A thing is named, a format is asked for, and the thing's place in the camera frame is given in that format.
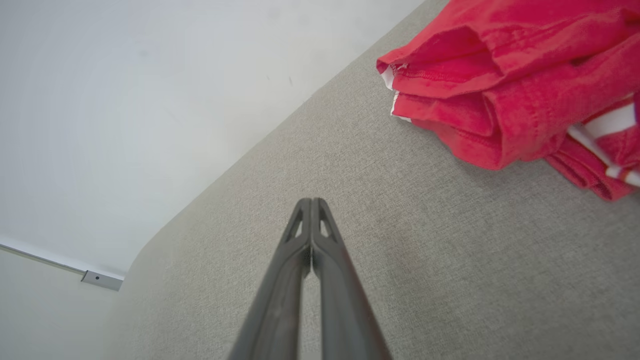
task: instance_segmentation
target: white wall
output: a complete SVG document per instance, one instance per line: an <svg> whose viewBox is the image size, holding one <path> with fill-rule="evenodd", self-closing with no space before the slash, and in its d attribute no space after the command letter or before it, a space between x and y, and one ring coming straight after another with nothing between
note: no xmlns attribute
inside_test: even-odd
<svg viewBox="0 0 640 360"><path fill-rule="evenodd" d="M124 275L421 2L0 1L0 236Z"/></svg>
<svg viewBox="0 0 640 360"><path fill-rule="evenodd" d="M0 359L100 359L118 293L81 278L0 250Z"/></svg>

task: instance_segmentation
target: red and white striped fabric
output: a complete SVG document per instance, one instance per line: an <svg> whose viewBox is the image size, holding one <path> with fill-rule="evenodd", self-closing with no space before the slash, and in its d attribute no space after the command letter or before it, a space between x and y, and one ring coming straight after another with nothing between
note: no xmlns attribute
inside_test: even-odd
<svg viewBox="0 0 640 360"><path fill-rule="evenodd" d="M607 166L605 174L627 184L640 186L640 106L629 95L567 133Z"/></svg>
<svg viewBox="0 0 640 360"><path fill-rule="evenodd" d="M640 186L638 0L450 0L376 68L391 114L459 159L545 159L611 201Z"/></svg>

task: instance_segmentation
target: gray fabric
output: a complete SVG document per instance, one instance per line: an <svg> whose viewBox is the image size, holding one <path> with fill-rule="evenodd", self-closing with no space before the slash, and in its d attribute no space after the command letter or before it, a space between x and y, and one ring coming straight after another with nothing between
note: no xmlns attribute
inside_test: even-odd
<svg viewBox="0 0 640 360"><path fill-rule="evenodd" d="M430 1L320 89L141 251L108 359L221 359L296 201L324 197L396 359L640 358L640 198L605 203L543 161L500 172L389 116L376 57ZM305 283L301 351L319 352Z"/></svg>

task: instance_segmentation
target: red fabric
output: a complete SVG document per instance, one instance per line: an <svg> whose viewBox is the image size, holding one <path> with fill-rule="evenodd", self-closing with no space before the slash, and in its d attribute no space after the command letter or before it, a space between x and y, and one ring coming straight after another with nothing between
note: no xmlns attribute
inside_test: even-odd
<svg viewBox="0 0 640 360"><path fill-rule="evenodd" d="M546 157L567 176L562 161L587 163L565 145L567 127L640 90L640 1L452 0L378 60L381 74L389 67L393 114L434 131L455 156L492 170ZM626 141L618 158L640 163L640 133ZM583 187L607 199L631 189L584 167L567 178L589 179Z"/></svg>
<svg viewBox="0 0 640 360"><path fill-rule="evenodd" d="M605 175L606 165L572 138L566 138L547 162L579 188L588 188L605 200L616 201L633 187Z"/></svg>
<svg viewBox="0 0 640 360"><path fill-rule="evenodd" d="M588 117L587 119L583 120L582 123L583 124L589 124L592 120L595 120L599 117L601 117L602 115L605 115L606 113L613 111L613 110L617 110L620 109L624 106L627 105L631 105L634 103L634 97L633 96L627 96L626 98L616 101L613 104L611 104L610 106L607 106L606 108L598 111L597 113L593 114L592 116Z"/></svg>
<svg viewBox="0 0 640 360"><path fill-rule="evenodd" d="M640 119L640 92L633 96L632 101L636 105L637 122ZM596 143L611 157L615 164L625 168L640 165L640 124L619 133L597 138Z"/></svg>

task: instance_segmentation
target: white stripe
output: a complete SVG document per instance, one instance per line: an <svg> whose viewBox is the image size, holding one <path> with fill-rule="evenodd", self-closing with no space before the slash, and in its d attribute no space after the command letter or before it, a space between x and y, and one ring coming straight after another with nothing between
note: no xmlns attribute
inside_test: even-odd
<svg viewBox="0 0 640 360"><path fill-rule="evenodd" d="M575 139L575 141L582 144L582 146L586 147L589 151L591 151L595 156L598 156L603 163L607 164L608 167L612 165L609 157L602 151L602 149L598 146L598 144L593 141L590 137L590 134L584 129L584 127L580 125L572 125L567 130L567 133Z"/></svg>
<svg viewBox="0 0 640 360"><path fill-rule="evenodd" d="M389 90L393 90L393 86L394 86L394 71L393 69L391 69L391 66L388 66L385 71L380 74L382 75L382 80L385 81L385 85L387 86L387 88Z"/></svg>
<svg viewBox="0 0 640 360"><path fill-rule="evenodd" d="M394 114L394 110L396 110L396 100L398 100L398 95L400 95L400 92L396 91L396 94L394 95L394 103L393 103L393 105L391 105L391 115L393 115L395 117L399 117L400 119L406 120L408 122L411 122L411 119L409 119L408 117L398 116L398 115Z"/></svg>
<svg viewBox="0 0 640 360"><path fill-rule="evenodd" d="M636 107L633 103L610 111L586 124L585 129L595 139L624 131L636 125Z"/></svg>
<svg viewBox="0 0 640 360"><path fill-rule="evenodd" d="M631 171L625 178L625 183L634 186L640 186L640 172Z"/></svg>
<svg viewBox="0 0 640 360"><path fill-rule="evenodd" d="M622 172L621 167L617 165L611 165L610 167L607 168L607 171L605 172L605 174L609 177L613 177L614 179L617 179L618 176L620 176L621 172Z"/></svg>

